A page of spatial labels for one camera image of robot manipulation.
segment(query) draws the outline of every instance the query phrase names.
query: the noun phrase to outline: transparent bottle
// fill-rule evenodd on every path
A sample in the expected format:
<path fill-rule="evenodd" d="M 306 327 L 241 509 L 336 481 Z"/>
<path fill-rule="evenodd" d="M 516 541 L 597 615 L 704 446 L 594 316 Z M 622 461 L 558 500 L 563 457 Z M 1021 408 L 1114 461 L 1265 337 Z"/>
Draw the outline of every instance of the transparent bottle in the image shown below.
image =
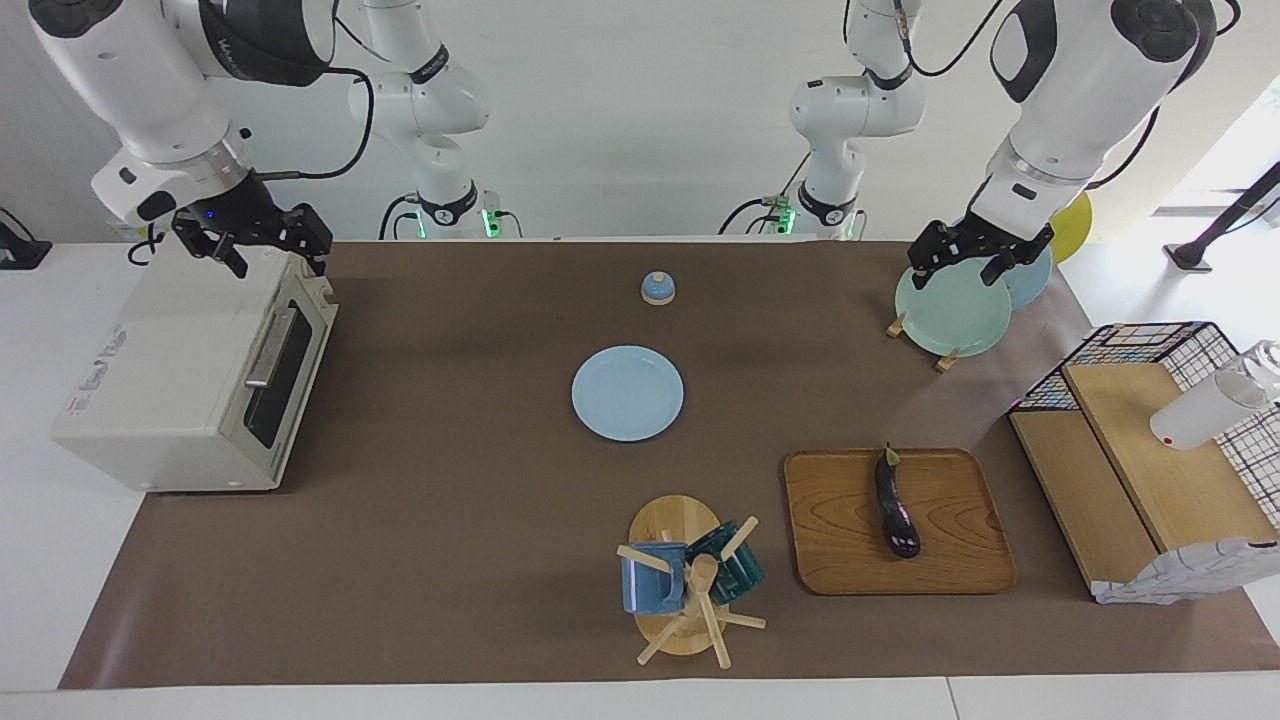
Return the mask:
<path fill-rule="evenodd" d="M 1151 418 L 1151 432 L 1176 450 L 1194 450 L 1280 398 L 1280 343 L 1236 355 Z"/>

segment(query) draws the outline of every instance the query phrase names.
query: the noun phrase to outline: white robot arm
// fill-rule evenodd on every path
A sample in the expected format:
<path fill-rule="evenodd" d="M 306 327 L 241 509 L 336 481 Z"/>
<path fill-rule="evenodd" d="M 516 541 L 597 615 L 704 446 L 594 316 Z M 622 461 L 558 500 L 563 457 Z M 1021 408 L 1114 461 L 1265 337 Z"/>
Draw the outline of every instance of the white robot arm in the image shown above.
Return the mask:
<path fill-rule="evenodd" d="M 187 249 L 239 277 L 236 245 L 275 245 L 324 270 L 332 233 L 308 205 L 275 206 L 206 77 L 310 85 L 333 59 L 332 0 L 28 0 L 28 9 L 59 70 L 120 136 L 92 182 L 115 215 L 141 227 L 177 211 Z"/>
<path fill-rule="evenodd" d="M 923 0 L 902 5 L 914 31 Z M 794 232 L 845 237 L 867 169 L 852 141 L 911 132 L 924 117 L 924 91 L 899 40 L 893 0 L 856 0 L 846 29 L 849 51 L 865 72 L 808 82 L 791 100 L 791 124 L 812 152 L 808 177 L 787 191 L 797 208 Z"/>
<path fill-rule="evenodd" d="M 966 258 L 992 258 L 987 284 L 1034 261 L 1053 238 L 1048 220 L 1199 69 L 1215 23 L 1210 0 L 1021 0 L 991 50 L 1021 117 L 964 219 L 934 220 L 911 246 L 915 286 Z"/>
<path fill-rule="evenodd" d="M 452 60 L 422 0 L 361 0 L 360 12 L 372 50 L 396 67 L 374 77 L 374 133 L 410 161 L 428 237 L 497 234 L 486 213 L 495 209 L 495 196 L 476 184 L 462 149 L 447 137 L 489 122 L 480 82 Z M 365 99 L 355 87 L 351 111 L 365 117 Z"/>

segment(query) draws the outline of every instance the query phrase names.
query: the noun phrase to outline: white wall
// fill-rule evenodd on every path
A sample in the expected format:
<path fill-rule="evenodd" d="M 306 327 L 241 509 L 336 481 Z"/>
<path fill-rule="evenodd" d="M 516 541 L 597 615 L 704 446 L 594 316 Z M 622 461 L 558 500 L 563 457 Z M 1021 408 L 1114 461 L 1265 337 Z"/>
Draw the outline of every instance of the white wall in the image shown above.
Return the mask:
<path fill-rule="evenodd" d="M 0 3 L 0 201 L 42 234 L 96 238 L 77 228 L 102 215 L 87 184 L 110 143 L 86 110 L 67 106 L 65 86 L 49 91 L 51 67 L 31 53 L 26 24 L 10 17 L 26 3 Z M 352 6 L 343 17 L 361 28 L 353 4 L 344 5 Z M 1240 28 L 1169 100 L 1143 158 L 1096 197 L 1098 237 L 1121 237 L 1149 215 L 1280 74 L 1271 37 L 1280 4 L 1245 5 Z M 987 6 L 929 4 L 916 41 L 922 64 L 948 59 Z M 838 0 L 431 3 L 454 59 L 485 81 L 494 100 L 489 127 L 461 142 L 477 178 L 536 236 L 714 232 L 737 202 L 776 192 L 805 151 L 787 119 L 792 90 L 822 74 L 859 72 L 840 40 L 842 8 Z M 987 67 L 986 45 L 947 77 L 925 81 L 929 106 L 916 133 L 865 142 L 868 237 L 914 237 L 925 222 L 963 211 L 1018 117 Z M 346 38 L 338 61 L 378 65 Z M 255 131 L 260 169 L 330 169 L 358 140 L 346 110 L 348 78 L 302 90 L 214 86 L 237 122 Z M 10 172 L 12 163 L 23 172 Z M 59 192 L 24 188 L 31 174 Z M 387 201 L 412 183 L 375 138 L 349 176 L 274 190 L 282 205 L 316 205 L 339 237 L 369 237 Z"/>

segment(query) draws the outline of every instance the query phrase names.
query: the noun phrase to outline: black wire basket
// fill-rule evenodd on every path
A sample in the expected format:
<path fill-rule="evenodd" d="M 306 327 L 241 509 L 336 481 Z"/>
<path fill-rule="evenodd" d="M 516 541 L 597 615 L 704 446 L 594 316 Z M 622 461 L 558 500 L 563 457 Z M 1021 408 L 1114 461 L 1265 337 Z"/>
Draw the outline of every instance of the black wire basket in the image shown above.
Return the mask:
<path fill-rule="evenodd" d="M 1079 410 L 1062 370 L 1071 365 L 1160 363 L 1187 391 L 1239 350 L 1213 323 L 1105 325 L 1009 411 Z M 1280 404 L 1215 438 L 1253 500 L 1280 529 Z"/>

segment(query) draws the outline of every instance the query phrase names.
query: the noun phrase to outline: dark green mug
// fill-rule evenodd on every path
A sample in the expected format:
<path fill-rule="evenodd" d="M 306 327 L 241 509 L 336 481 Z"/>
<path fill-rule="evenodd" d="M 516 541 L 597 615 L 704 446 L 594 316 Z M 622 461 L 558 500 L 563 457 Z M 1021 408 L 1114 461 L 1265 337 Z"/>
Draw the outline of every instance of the dark green mug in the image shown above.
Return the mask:
<path fill-rule="evenodd" d="M 716 605 L 728 605 L 736 602 L 746 593 L 755 589 L 764 579 L 764 570 L 755 560 L 755 553 L 744 542 L 737 552 L 728 560 L 721 560 L 719 553 L 737 534 L 737 523 L 730 520 L 705 536 L 698 538 L 685 552 L 685 560 L 692 562 L 699 555 L 710 555 L 719 562 L 719 571 L 716 573 L 716 584 L 712 585 L 712 602 Z"/>

